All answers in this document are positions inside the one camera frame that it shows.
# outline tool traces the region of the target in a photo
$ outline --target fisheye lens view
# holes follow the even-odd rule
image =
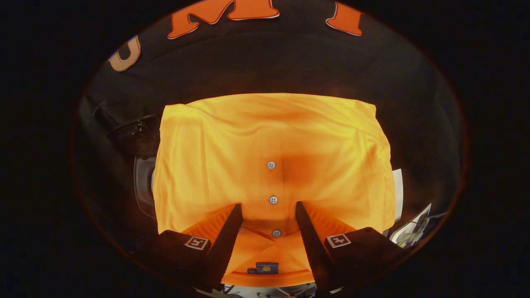
[[[129,37],[79,104],[95,228],[190,296],[327,297],[435,236],[464,129],[406,37],[328,0],[203,0]]]

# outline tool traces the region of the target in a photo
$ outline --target clothing tag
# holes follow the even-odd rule
[[[278,263],[257,262],[257,274],[278,274]]]

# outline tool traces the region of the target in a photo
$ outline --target shirt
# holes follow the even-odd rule
[[[358,100],[288,93],[166,106],[153,189],[158,232],[185,233],[240,203],[243,224],[222,282],[313,282],[297,201],[322,242],[394,224],[390,145],[375,115]],[[279,263],[279,274],[247,274],[256,262]]]

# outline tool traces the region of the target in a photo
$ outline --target wire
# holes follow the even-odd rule
[[[235,287],[235,285],[228,288],[228,290],[224,291],[225,294],[230,293],[230,291]]]
[[[286,294],[287,296],[291,296],[291,294],[285,292],[284,290],[282,290],[282,289],[280,289],[280,288],[278,288],[278,287],[277,287],[276,289],[277,289],[278,291],[280,291],[280,292]]]
[[[442,216],[446,215],[447,213],[449,213],[449,211],[446,211],[446,212],[440,213],[440,214],[438,214],[438,215],[428,216],[428,217],[425,217],[424,219],[428,219],[428,218],[439,218],[439,217],[442,217]]]

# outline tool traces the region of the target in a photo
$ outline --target white button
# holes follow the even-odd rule
[[[278,202],[278,197],[277,196],[272,196],[269,198],[269,203],[271,204],[276,204]]]

